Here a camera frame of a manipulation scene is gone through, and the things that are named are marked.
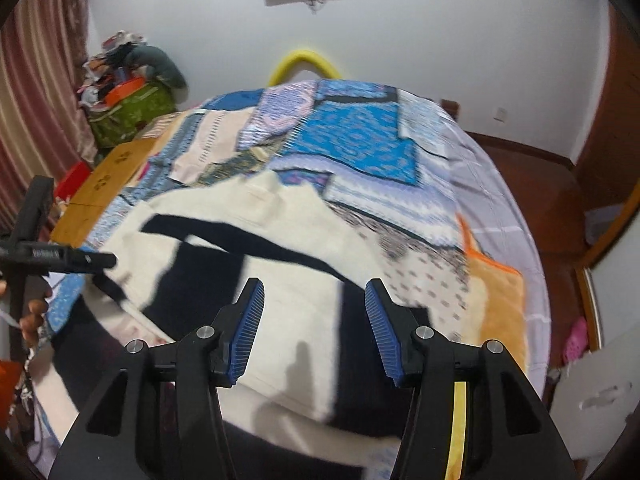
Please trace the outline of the person's left hand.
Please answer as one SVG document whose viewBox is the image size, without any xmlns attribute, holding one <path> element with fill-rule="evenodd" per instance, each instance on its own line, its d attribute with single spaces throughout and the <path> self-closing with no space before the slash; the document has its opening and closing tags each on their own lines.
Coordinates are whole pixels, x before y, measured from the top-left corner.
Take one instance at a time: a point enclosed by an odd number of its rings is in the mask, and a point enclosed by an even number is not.
<svg viewBox="0 0 640 480">
<path fill-rule="evenodd" d="M 39 330 L 51 297 L 52 289 L 45 278 L 30 276 L 27 279 L 23 314 L 16 326 L 9 325 L 8 328 L 9 336 L 21 335 L 21 347 L 35 348 L 38 344 Z"/>
</svg>

